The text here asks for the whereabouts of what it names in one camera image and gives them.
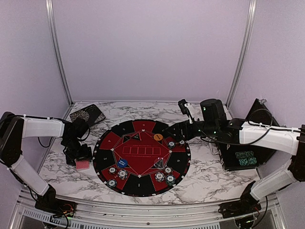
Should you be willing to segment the red playing card deck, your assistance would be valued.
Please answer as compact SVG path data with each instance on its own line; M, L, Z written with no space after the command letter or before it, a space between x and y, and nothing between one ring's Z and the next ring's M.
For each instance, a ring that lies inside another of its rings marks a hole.
M76 170L82 171L90 168L90 161L88 159L85 160L75 160Z

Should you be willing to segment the orange big blind button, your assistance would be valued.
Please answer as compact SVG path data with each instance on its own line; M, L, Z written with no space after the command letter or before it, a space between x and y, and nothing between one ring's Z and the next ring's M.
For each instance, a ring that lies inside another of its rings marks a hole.
M161 141L161 140L163 140L163 135L162 135L162 134L155 134L155 135L153 136L153 138L154 138L154 140L156 140L156 141Z

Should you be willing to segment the blue small blind button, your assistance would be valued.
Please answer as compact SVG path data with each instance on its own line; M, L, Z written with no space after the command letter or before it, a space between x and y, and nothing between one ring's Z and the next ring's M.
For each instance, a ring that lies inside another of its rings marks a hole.
M129 168L130 167L129 164L128 164L128 161L126 159L123 159L123 158L118 160L117 166L119 168Z

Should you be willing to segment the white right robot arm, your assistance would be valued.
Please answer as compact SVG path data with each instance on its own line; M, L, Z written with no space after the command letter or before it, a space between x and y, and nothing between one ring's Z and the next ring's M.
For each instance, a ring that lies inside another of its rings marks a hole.
M247 169L265 164L276 151L291 155L281 168L270 175L250 183L236 203L236 210L245 214L255 202L275 191L305 179L305 128L279 127L255 123L249 119L227 119L221 100L207 99L200 102L203 120L196 117L193 106L184 99L178 102L187 121L175 123L165 132L176 141L200 137L215 143L224 161L224 168Z

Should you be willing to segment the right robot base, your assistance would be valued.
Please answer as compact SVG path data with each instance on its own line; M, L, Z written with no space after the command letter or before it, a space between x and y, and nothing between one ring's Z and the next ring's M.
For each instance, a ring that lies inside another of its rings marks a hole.
M240 199L236 201L225 202L219 205L218 212L224 219L238 217L245 214L257 212L262 209L259 201Z

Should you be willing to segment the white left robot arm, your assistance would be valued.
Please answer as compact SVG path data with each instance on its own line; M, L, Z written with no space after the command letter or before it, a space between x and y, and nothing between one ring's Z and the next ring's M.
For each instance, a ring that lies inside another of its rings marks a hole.
M43 196L41 204L49 212L60 209L60 201L51 194L49 184L39 175L34 157L42 161L44 149L38 149L35 138L59 138L68 164L91 160L92 149L84 143L88 124L80 118L73 122L60 118L35 117L5 112L0 118L0 160L36 194Z

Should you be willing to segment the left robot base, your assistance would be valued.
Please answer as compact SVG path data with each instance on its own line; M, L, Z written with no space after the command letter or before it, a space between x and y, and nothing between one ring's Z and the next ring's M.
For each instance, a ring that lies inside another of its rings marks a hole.
M55 196L37 196L35 208L49 213L55 217L72 217L75 213L76 203L58 199Z

